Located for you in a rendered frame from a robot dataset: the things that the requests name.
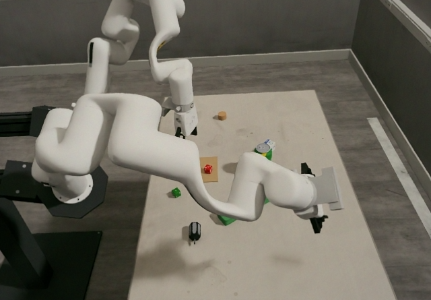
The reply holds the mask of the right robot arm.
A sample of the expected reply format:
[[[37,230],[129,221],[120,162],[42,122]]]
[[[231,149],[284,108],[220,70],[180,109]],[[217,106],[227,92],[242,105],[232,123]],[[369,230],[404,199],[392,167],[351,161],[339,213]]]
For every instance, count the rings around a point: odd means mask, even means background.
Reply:
[[[178,181],[201,207],[220,216],[256,221],[266,197],[275,206],[297,211],[319,204],[329,204],[331,211],[344,209],[334,167],[306,178],[256,152],[240,156],[228,201],[215,200],[203,184],[197,145],[159,132],[161,114],[155,100],[124,93],[85,94],[73,111],[53,109],[36,139],[32,176],[52,187],[58,200],[81,202],[92,190],[90,173],[108,143],[114,164]]]

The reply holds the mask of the tan flat mat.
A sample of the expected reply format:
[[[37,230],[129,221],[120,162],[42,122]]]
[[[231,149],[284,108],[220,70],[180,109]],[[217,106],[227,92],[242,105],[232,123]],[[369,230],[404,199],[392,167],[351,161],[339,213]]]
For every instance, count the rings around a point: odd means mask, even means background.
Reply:
[[[203,182],[218,182],[218,157],[200,157],[199,160]],[[212,166],[211,174],[207,174],[204,172],[204,168],[207,164]]]

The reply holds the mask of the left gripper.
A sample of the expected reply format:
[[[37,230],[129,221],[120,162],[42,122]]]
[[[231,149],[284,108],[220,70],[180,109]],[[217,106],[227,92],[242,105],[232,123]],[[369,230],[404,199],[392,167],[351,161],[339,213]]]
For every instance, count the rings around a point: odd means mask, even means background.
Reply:
[[[174,127],[176,137],[179,138],[180,136],[183,136],[183,139],[185,139],[185,137],[188,137],[190,134],[196,136],[197,124],[198,118],[195,103],[194,107],[190,111],[175,112],[174,110]]]

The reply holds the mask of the green soda can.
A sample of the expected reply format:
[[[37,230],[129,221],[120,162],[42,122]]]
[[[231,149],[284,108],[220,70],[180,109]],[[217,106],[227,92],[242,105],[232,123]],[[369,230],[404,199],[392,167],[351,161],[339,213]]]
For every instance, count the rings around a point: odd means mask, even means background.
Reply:
[[[272,149],[269,144],[266,144],[266,143],[258,144],[255,148],[255,152],[263,155],[264,157],[266,157],[268,160],[271,161]]]

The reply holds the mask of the tan short cylinder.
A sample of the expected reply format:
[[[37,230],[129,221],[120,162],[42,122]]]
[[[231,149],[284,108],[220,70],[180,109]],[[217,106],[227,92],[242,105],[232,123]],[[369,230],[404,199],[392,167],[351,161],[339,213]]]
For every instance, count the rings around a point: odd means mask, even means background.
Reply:
[[[223,121],[223,120],[226,120],[226,112],[224,112],[224,111],[221,111],[221,112],[219,112],[218,113],[218,119],[219,120],[221,120],[221,121]]]

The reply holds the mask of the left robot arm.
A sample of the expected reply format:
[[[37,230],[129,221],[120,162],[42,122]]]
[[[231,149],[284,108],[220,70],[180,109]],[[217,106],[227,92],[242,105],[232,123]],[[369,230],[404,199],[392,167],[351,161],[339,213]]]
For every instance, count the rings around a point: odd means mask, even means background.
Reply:
[[[161,105],[165,117],[170,110],[190,111],[194,107],[192,74],[193,67],[188,59],[158,63],[160,47],[175,38],[180,28],[178,19],[185,12],[183,0],[136,0],[151,7],[156,36],[149,49],[152,77],[157,84],[170,84],[171,96]],[[107,37],[93,38],[88,44],[88,69],[85,94],[109,94],[111,65],[124,65],[129,60],[139,39],[139,24],[130,17],[133,0],[112,0],[102,23],[102,33]],[[130,20],[130,21],[129,21]],[[109,63],[108,63],[109,62]]]

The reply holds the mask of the red die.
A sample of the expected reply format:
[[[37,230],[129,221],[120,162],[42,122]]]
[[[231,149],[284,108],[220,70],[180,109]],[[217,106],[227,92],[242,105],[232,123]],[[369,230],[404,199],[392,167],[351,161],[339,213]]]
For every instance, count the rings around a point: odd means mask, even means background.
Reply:
[[[204,168],[204,172],[207,173],[207,174],[211,174],[211,172],[212,172],[212,166],[207,164],[205,166],[205,168]]]

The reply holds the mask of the green rectangular box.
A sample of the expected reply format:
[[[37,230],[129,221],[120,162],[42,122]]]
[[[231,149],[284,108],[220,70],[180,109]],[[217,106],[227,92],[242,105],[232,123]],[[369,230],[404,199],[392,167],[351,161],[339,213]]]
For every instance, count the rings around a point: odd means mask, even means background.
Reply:
[[[266,199],[265,199],[265,204],[266,204],[266,203],[268,203],[268,202],[269,202],[269,200],[268,200],[268,199],[267,199],[267,197],[266,197]],[[264,204],[264,205],[265,205],[265,204]],[[233,223],[234,221],[236,221],[236,219],[228,218],[228,217],[220,216],[220,215],[218,215],[218,218],[221,220],[221,222],[222,222],[225,226],[227,226],[227,225],[229,225],[229,224]]]

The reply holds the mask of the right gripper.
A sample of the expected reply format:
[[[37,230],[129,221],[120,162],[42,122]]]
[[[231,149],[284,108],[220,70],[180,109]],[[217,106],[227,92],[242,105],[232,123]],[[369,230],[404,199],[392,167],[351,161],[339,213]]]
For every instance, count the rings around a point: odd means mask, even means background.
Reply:
[[[306,162],[301,163],[300,175],[306,178],[316,177],[315,174],[312,174],[311,169],[308,167]],[[326,218],[329,218],[327,215],[323,215],[322,204],[311,206],[308,210],[303,210],[303,211],[293,210],[293,211],[294,211],[294,214],[299,218],[304,220],[310,220],[315,234],[321,232],[321,228],[323,227],[323,222],[325,222]]]

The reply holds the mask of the green die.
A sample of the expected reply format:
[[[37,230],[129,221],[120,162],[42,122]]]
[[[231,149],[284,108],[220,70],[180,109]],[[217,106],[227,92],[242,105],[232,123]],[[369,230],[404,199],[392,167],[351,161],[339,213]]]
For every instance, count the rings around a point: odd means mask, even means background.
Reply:
[[[173,189],[172,194],[175,198],[181,196],[180,190],[178,188]]]

